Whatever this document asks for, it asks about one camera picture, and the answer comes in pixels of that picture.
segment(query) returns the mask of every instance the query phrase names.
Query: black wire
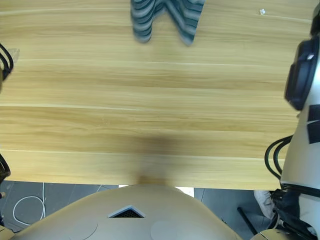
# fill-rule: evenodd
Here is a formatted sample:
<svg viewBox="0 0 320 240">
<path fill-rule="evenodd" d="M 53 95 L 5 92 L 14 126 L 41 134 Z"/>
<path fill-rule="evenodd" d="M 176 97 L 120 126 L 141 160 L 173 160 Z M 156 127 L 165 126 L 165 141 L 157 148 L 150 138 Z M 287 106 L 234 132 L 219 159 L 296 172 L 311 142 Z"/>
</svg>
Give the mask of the black wire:
<svg viewBox="0 0 320 240">
<path fill-rule="evenodd" d="M 5 53 L 5 55 L 8 57 L 9 60 L 9 64 L 10 64 L 10 70 L 14 69 L 14 60 L 12 59 L 10 53 L 7 51 L 7 49 L 0 43 L 0 49 L 3 50 L 3 52 Z"/>
<path fill-rule="evenodd" d="M 291 138 L 292 138 L 292 135 L 291 135 L 291 136 L 284 137 L 284 138 L 281 138 L 281 139 L 279 139 L 279 140 L 271 143 L 271 145 L 266 149 L 265 154 L 264 154 L 264 164 L 265 164 L 266 168 L 269 170 L 270 173 L 272 173 L 272 174 L 273 174 L 277 179 L 279 179 L 279 180 L 280 180 L 281 176 L 280 176 L 279 174 L 277 174 L 277 173 L 271 168 L 271 166 L 270 166 L 270 164 L 269 164 L 269 154 L 270 154 L 271 149 L 272 149 L 275 145 L 277 145 L 277 144 L 279 144 L 279 143 L 281 143 L 281 142 L 285 142 L 285 141 L 289 141 L 289 142 L 290 142 L 290 141 L 291 141 Z"/>
<path fill-rule="evenodd" d="M 7 49 L 0 43 L 0 49 L 5 53 L 9 60 L 9 64 L 6 60 L 6 58 L 0 53 L 0 60 L 3 62 L 3 81 L 6 80 L 7 76 L 11 73 L 12 69 L 14 68 L 14 60 L 12 59 L 10 53 L 7 51 Z"/>
<path fill-rule="evenodd" d="M 283 141 L 282 143 L 280 143 L 276 149 L 274 150 L 274 153 L 273 153 L 273 162 L 274 162 L 274 166 L 275 168 L 278 170 L 279 174 L 281 175 L 282 174 L 282 169 L 279 165 L 279 162 L 278 162 L 278 155 L 279 155 L 279 152 L 280 150 L 287 144 L 289 144 L 291 141 L 291 139 L 288 139 L 288 140 L 285 140 Z"/>
<path fill-rule="evenodd" d="M 5 57 L 0 53 L 0 60 L 3 62 L 3 68 L 4 69 L 9 69 L 9 65 Z"/>
</svg>

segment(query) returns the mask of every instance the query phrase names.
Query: wooden table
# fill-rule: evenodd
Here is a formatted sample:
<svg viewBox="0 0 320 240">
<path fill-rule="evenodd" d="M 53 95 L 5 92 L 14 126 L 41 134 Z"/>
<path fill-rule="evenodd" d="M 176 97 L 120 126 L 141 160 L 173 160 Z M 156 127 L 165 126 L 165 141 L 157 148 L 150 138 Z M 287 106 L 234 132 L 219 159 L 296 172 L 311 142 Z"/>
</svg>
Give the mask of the wooden table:
<svg viewBox="0 0 320 240">
<path fill-rule="evenodd" d="M 284 87 L 317 3 L 207 0 L 187 47 L 167 15 L 136 42 L 128 0 L 1 0 L 8 179 L 277 188 L 263 156 L 295 130 Z"/>
</svg>

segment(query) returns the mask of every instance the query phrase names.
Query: striped cloth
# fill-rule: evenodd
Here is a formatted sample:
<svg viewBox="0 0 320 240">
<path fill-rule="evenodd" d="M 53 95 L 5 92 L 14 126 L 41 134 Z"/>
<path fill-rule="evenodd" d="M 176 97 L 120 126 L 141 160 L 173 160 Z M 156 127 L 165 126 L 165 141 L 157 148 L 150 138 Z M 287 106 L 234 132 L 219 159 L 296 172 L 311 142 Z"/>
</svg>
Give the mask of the striped cloth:
<svg viewBox="0 0 320 240">
<path fill-rule="evenodd" d="M 205 0 L 131 0 L 133 33 L 139 42 L 146 43 L 152 35 L 153 20 L 168 12 L 182 41 L 191 45 Z"/>
</svg>

